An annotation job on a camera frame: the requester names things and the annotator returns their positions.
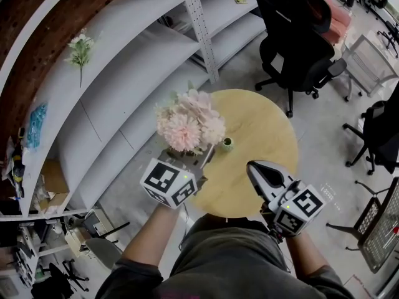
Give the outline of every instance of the round wooden table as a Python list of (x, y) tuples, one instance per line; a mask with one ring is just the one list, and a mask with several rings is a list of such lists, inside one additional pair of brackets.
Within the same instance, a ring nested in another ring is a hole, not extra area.
[(247, 174), (254, 159), (272, 161), (296, 173), (297, 140), (284, 112), (268, 98), (246, 90), (223, 90), (212, 94), (215, 107), (226, 120), (226, 136), (234, 141), (230, 152), (216, 147), (204, 168), (208, 178), (191, 201), (216, 216), (239, 218), (259, 213), (263, 199)]

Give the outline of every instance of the brick wall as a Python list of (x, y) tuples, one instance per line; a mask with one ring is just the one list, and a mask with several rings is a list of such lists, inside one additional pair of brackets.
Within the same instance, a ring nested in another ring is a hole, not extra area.
[(26, 22), (44, 0), (2, 0), (0, 2), (0, 67)]
[(23, 124), (46, 74), (67, 43), (112, 0), (60, 0), (22, 49), (0, 97), (0, 156)]

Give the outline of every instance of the blue package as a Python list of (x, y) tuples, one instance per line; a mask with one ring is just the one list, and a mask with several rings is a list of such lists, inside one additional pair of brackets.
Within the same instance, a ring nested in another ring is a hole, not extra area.
[(29, 129), (27, 132), (27, 147), (28, 149), (37, 148), (40, 145), (40, 133), (44, 118), (47, 113), (47, 103), (40, 104), (31, 113), (29, 120)]

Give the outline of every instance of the concrete floor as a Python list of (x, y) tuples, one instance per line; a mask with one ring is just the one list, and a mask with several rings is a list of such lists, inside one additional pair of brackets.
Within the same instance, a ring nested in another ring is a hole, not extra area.
[[(370, 29), (384, 30), (383, 23), (375, 20), (373, 15), (366, 14), (360, 6), (355, 5), (352, 11), (352, 25), (358, 30), (364, 33)], [(254, 90), (256, 82), (267, 79), (261, 68), (259, 56), (259, 44), (265, 36), (266, 34), (261, 34), (240, 51), (220, 70), (220, 80), (213, 85), (206, 83), (202, 90), (207, 92), (225, 88)], [(355, 297), (362, 299), (370, 298), (369, 294), (378, 290), (397, 265), (397, 261), (392, 255), (374, 275), (368, 269), (360, 252), (345, 251), (346, 246), (356, 247), (357, 241), (348, 234), (326, 229), (325, 223), (354, 225), (371, 197), (366, 190), (354, 184), (355, 180), (362, 181), (375, 190), (388, 187), (392, 181), (392, 176), (381, 166), (377, 166), (373, 176), (367, 176), (369, 165), (365, 162), (365, 158), (350, 169), (345, 167), (345, 161), (353, 159), (362, 144), (353, 134), (342, 129), (344, 123), (357, 125), (360, 114), (381, 97), (386, 99), (390, 90), (387, 89), (387, 92), (381, 92), (373, 98), (358, 97), (354, 94), (350, 103), (343, 101), (346, 92), (347, 80), (345, 77), (340, 77), (320, 90), (320, 98), (317, 100), (304, 93), (295, 93), (294, 117), (291, 123), (295, 129), (300, 154), (297, 177), (319, 189), (328, 201), (328, 205), (307, 231), (342, 281), (344, 283), (349, 281), (347, 285), (356, 292), (353, 293)], [(272, 84), (266, 86), (260, 93), (271, 99), (282, 110), (286, 110), (285, 90)], [(130, 221), (130, 225), (118, 233), (117, 237), (122, 245), (128, 244), (156, 206), (156, 202), (140, 187), (139, 180), (150, 158), (157, 157), (164, 147), (162, 139), (154, 135), (118, 175), (99, 201), (115, 227)], [(203, 214), (190, 203), (188, 203), (188, 213), (190, 217), (187, 222), (188, 227)], [(185, 214), (181, 213), (181, 220), (176, 225), (163, 257), (160, 270), (165, 278), (169, 276), (171, 266), (179, 254), (178, 244), (185, 232), (185, 219)], [(282, 244), (281, 247), (288, 267), (292, 268), (286, 245)], [(59, 253), (57, 255), (59, 260), (61, 257), (70, 258), (68, 252)], [(102, 270), (95, 259), (80, 258), (76, 265), (78, 271), (85, 277), (91, 278), (87, 283), (90, 292), (84, 293), (84, 298), (93, 298), (108, 273)], [(350, 286), (353, 281), (356, 287)]]

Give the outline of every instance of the person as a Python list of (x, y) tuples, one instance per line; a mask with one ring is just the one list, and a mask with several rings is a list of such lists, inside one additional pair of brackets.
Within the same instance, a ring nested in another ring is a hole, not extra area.
[(158, 270), (179, 210), (156, 207), (96, 299), (353, 298), (309, 235), (287, 238), (297, 278), (260, 222), (205, 215), (182, 241), (170, 277)]

